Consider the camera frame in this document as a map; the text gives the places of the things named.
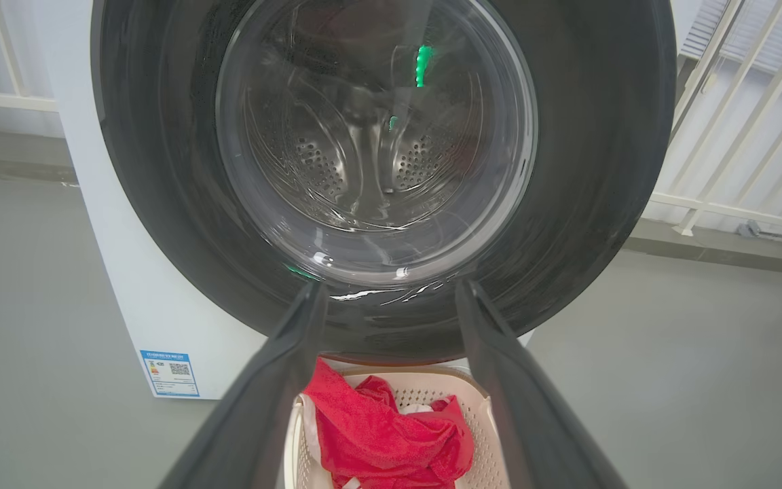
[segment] green light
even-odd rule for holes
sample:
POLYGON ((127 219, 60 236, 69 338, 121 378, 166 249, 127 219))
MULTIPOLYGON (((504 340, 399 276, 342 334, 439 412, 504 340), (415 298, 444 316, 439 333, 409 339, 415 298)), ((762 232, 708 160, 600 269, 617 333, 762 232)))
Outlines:
POLYGON ((306 278, 310 278, 310 279, 313 279, 315 281, 319 280, 319 278, 317 276, 310 275, 310 273, 304 272, 304 270, 301 270, 299 268, 295 268, 294 266, 288 266, 288 264, 287 264, 285 267, 288 268, 289 272, 294 272, 294 273, 296 273, 296 274, 298 274, 300 276, 306 276, 306 278))
POLYGON ((434 49, 430 46, 418 48, 418 56, 415 58, 415 86, 424 86, 424 72, 428 70, 430 59, 434 56, 434 49))

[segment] laundry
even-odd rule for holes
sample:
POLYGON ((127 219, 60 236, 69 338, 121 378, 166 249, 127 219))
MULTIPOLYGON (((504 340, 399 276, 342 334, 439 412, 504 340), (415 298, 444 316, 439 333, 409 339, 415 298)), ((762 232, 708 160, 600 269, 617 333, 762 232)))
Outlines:
POLYGON ((335 489, 452 489, 472 467, 472 433, 454 396, 401 414, 388 382, 370 376, 353 389, 322 359, 303 396, 308 448, 335 489))

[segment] floor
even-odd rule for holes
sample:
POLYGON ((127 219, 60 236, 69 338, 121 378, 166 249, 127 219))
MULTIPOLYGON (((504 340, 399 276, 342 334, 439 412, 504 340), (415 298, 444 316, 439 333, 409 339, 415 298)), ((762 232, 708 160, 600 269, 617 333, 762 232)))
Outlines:
MULTIPOLYGON (((630 487, 782 486, 782 273, 622 251, 529 349, 630 487)), ((214 403, 154 399, 79 189, 0 180, 0 487, 152 487, 214 403)))

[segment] beige plastic basket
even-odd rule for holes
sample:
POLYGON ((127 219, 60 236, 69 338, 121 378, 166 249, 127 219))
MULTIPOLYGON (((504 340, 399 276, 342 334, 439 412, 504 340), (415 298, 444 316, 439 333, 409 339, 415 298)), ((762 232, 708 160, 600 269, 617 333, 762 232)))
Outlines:
MULTIPOLYGON (((364 372, 363 369, 342 372, 350 386, 357 386, 370 375, 378 375, 394 389, 398 408, 410 403, 432 403, 455 395, 460 411, 472 431, 475 455, 472 468, 455 483, 456 489, 507 489, 506 465, 500 439, 491 415, 490 397, 483 394, 474 380, 458 369, 435 367, 421 371, 364 372)), ((330 473, 310 457, 302 425, 303 405, 298 399, 291 412, 283 452, 286 489, 333 489, 330 473)))

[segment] white railing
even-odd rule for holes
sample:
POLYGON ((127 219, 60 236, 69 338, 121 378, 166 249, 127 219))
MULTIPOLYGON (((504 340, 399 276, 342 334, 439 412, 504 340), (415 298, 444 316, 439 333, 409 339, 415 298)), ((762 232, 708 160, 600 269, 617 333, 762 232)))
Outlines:
POLYGON ((769 74, 751 73, 782 14, 782 0, 773 4, 739 64, 715 64, 743 3, 730 0, 687 81, 663 173, 645 213, 676 223, 674 229, 687 236, 698 225, 730 231, 747 220, 782 227, 782 65, 770 80, 769 74), (703 223, 708 214, 721 217, 703 223))
POLYGON ((12 37, 10 37, 8 24, 5 22, 2 14, 1 0, 0 49, 2 50, 5 66, 8 69, 10 84, 14 91, 14 93, 0 92, 0 107, 9 109, 28 109, 29 111, 57 112, 56 101, 52 98, 26 95, 27 90, 25 88, 24 80, 22 80, 18 59, 16 59, 16 55, 14 54, 12 37))

